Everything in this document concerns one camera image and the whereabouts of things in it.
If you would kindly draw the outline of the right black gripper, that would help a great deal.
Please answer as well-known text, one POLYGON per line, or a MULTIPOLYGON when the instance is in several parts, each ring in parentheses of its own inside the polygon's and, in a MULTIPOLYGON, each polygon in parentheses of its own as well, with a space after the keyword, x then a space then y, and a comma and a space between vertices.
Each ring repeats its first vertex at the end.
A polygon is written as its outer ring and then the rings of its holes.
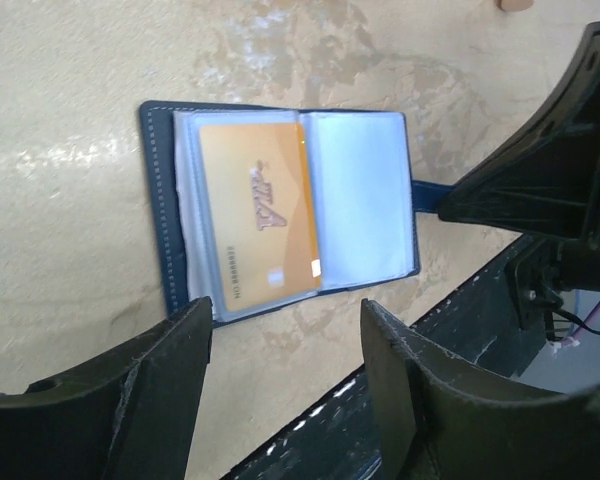
POLYGON ((600 22, 538 111, 458 181, 438 216, 600 250, 600 22))

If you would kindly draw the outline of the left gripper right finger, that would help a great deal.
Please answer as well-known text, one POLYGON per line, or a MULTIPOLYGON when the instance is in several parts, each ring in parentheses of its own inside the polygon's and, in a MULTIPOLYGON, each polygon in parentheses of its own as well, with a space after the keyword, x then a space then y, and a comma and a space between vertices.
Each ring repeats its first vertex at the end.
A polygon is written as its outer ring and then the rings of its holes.
POLYGON ((470 363, 375 301, 360 312, 366 367, 409 362, 411 422, 376 410, 388 479, 600 479, 600 385, 561 394, 470 363))

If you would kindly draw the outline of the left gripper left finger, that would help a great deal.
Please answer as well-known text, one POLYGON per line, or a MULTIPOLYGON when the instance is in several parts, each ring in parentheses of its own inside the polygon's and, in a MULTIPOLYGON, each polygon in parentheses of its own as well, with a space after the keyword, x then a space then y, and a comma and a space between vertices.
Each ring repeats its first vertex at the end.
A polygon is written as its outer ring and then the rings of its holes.
POLYGON ((0 394, 0 479, 181 479, 212 308, 170 319, 69 370, 0 394))

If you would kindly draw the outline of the blue leather card holder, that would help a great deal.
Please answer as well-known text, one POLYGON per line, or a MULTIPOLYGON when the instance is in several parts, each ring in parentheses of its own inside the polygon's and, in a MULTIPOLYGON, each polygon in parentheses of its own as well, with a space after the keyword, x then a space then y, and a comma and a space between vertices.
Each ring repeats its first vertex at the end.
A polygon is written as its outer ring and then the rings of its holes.
POLYGON ((415 216, 449 187, 411 175, 405 116, 147 101, 139 109, 169 313, 219 325, 418 273, 415 216))

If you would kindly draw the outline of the gold VIP credit card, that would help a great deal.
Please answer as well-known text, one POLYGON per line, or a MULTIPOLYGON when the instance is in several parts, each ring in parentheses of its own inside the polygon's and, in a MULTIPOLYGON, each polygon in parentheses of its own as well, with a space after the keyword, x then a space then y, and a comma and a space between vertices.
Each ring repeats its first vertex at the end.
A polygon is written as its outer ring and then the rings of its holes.
POLYGON ((316 292, 319 253, 302 126, 204 125, 199 138, 227 309, 316 292))

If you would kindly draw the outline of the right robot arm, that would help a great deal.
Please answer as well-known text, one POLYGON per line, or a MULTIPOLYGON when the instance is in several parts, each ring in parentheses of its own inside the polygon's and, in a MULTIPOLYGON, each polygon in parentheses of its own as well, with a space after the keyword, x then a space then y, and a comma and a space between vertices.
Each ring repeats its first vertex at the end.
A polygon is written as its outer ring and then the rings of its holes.
POLYGON ((600 21, 538 111, 439 203, 446 222, 529 235, 505 267, 522 328, 558 314, 560 292, 600 291, 600 21))

